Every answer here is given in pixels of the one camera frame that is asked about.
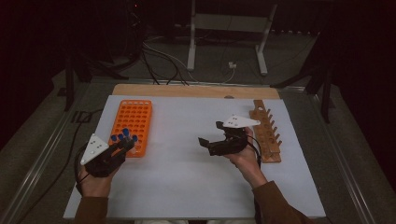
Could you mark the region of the person's right hand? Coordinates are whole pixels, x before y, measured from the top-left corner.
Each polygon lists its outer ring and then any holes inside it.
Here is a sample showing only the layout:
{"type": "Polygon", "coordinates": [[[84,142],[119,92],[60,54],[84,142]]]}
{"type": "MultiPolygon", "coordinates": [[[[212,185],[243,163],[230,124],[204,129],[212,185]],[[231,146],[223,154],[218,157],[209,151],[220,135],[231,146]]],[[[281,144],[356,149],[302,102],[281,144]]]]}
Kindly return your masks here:
{"type": "Polygon", "coordinates": [[[245,132],[247,134],[247,146],[239,153],[225,155],[225,158],[241,172],[249,185],[255,189],[265,185],[268,180],[257,163],[256,150],[253,148],[251,138],[253,131],[246,127],[245,132]]]}

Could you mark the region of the white metal-legged desk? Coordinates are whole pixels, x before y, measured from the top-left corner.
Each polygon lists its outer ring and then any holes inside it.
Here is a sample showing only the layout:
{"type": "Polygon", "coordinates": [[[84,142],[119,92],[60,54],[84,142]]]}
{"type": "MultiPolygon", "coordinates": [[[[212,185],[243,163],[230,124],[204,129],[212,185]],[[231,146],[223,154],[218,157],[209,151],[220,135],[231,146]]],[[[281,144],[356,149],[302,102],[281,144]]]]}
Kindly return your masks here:
{"type": "Polygon", "coordinates": [[[235,16],[223,14],[206,14],[196,12],[196,0],[191,0],[191,35],[187,60],[187,70],[193,71],[195,66],[195,31],[197,29],[261,33],[262,41],[255,47],[258,66],[261,75],[268,74],[264,59],[264,47],[270,34],[277,4],[270,6],[269,12],[264,17],[235,16]]]}

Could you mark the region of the person's left hand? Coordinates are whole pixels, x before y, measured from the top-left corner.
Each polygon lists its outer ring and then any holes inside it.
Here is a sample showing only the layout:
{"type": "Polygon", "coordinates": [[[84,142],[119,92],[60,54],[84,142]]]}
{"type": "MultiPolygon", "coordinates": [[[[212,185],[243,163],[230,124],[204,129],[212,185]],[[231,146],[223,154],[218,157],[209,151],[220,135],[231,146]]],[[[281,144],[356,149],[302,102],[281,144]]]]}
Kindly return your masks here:
{"type": "Polygon", "coordinates": [[[90,175],[84,166],[78,174],[78,183],[82,189],[83,197],[104,197],[109,196],[111,184],[116,171],[106,177],[95,177],[90,175]]]}

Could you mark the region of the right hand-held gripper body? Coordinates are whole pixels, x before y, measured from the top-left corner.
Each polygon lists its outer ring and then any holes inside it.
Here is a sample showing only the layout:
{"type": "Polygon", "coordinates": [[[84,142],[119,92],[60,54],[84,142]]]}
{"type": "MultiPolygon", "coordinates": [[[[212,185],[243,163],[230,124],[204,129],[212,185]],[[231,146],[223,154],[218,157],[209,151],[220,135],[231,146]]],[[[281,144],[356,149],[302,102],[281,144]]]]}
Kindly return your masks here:
{"type": "Polygon", "coordinates": [[[223,121],[223,126],[228,127],[229,132],[224,134],[224,140],[210,143],[208,148],[209,155],[223,156],[240,152],[248,144],[245,128],[260,124],[261,122],[256,119],[248,119],[237,115],[230,116],[223,121]]]}

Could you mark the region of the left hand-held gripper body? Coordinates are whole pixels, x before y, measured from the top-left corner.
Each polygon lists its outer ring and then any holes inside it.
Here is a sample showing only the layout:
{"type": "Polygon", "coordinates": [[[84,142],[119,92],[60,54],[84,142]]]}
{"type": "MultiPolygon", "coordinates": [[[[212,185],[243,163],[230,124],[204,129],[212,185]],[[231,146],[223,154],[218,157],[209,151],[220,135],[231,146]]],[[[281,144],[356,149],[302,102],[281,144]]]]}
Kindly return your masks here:
{"type": "Polygon", "coordinates": [[[116,156],[110,155],[110,146],[93,133],[79,163],[85,167],[90,175],[95,177],[109,176],[125,162],[125,158],[117,159],[116,156]]]}

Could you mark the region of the black stand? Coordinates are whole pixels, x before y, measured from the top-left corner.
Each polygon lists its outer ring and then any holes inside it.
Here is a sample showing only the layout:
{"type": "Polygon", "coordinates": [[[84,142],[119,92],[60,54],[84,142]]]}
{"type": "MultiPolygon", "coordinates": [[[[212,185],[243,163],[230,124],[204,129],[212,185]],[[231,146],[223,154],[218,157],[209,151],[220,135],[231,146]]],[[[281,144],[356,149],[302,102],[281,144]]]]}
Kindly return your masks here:
{"type": "Polygon", "coordinates": [[[66,97],[64,110],[68,111],[72,104],[75,102],[75,80],[77,77],[81,82],[90,82],[92,80],[92,73],[90,72],[89,66],[98,69],[107,76],[113,77],[119,80],[126,80],[127,77],[121,76],[104,66],[87,54],[82,52],[67,52],[65,54],[65,87],[63,88],[63,94],[66,97]]]}
{"type": "Polygon", "coordinates": [[[310,77],[310,80],[304,87],[304,91],[307,94],[313,95],[317,94],[319,89],[322,89],[320,114],[323,119],[329,123],[333,68],[334,62],[332,61],[332,54],[328,49],[326,49],[326,34],[321,32],[318,35],[311,51],[306,57],[300,72],[284,81],[271,84],[271,87],[276,89],[284,89],[298,80],[301,80],[305,77],[310,77]]]}

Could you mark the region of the white table mat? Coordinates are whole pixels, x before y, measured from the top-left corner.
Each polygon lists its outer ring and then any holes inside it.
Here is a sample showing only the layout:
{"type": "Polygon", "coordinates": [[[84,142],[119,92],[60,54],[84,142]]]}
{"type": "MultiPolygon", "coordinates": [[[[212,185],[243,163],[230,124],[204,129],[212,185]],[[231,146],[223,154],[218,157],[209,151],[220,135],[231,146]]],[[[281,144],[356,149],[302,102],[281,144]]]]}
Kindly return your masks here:
{"type": "MultiPolygon", "coordinates": [[[[127,160],[112,181],[107,215],[121,219],[248,219],[253,194],[225,158],[211,156],[198,140],[223,139],[216,124],[246,117],[250,99],[153,97],[144,157],[127,160]]],[[[281,142],[279,163],[264,164],[290,205],[308,217],[324,217],[313,177],[287,108],[267,100],[281,142]]]]}

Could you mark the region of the wooden test tube rack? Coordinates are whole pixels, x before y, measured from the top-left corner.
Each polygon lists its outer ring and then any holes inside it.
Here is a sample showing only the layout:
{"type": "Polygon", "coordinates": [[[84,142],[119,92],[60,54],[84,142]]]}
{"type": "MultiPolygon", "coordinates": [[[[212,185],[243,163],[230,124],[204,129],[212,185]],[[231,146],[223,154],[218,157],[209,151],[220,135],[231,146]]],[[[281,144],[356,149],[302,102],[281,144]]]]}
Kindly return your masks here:
{"type": "Polygon", "coordinates": [[[281,162],[280,145],[282,141],[279,140],[280,134],[276,132],[277,127],[271,110],[265,107],[263,100],[254,100],[253,104],[254,109],[249,111],[249,115],[259,122],[253,127],[253,131],[261,147],[262,162],[281,162]]]}

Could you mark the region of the metal floor rail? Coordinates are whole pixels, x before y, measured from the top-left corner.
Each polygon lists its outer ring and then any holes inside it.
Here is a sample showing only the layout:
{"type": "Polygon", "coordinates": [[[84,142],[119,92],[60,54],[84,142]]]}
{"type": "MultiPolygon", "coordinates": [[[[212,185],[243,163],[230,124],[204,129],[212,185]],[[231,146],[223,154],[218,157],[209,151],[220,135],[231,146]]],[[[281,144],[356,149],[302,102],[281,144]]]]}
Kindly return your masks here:
{"type": "Polygon", "coordinates": [[[89,88],[78,83],[74,102],[51,93],[0,151],[0,224],[15,224],[52,152],[89,88]]]}
{"type": "Polygon", "coordinates": [[[349,197],[355,206],[355,209],[359,215],[361,223],[377,224],[361,192],[361,188],[357,183],[355,176],[352,174],[352,171],[343,154],[342,148],[338,144],[337,139],[330,128],[330,125],[325,122],[324,118],[321,115],[320,112],[321,103],[319,98],[316,95],[310,95],[310,94],[308,94],[307,97],[314,108],[316,117],[318,118],[318,122],[320,123],[320,126],[326,135],[326,138],[330,141],[330,144],[332,146],[332,154],[334,156],[338,170],[340,172],[341,177],[343,178],[349,197]]]}

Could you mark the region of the orange plastic tube rack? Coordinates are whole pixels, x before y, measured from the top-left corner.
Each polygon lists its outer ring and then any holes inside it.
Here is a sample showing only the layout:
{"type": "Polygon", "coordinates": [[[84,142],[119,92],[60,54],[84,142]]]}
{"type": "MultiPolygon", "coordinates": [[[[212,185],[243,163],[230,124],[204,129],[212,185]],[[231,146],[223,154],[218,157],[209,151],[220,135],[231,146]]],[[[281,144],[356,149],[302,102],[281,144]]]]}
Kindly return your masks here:
{"type": "Polygon", "coordinates": [[[142,158],[146,154],[149,140],[149,126],[152,113],[150,100],[121,100],[118,112],[114,119],[111,135],[117,136],[122,133],[122,129],[128,128],[130,135],[137,135],[137,145],[126,153],[127,158],[142,158]]]}

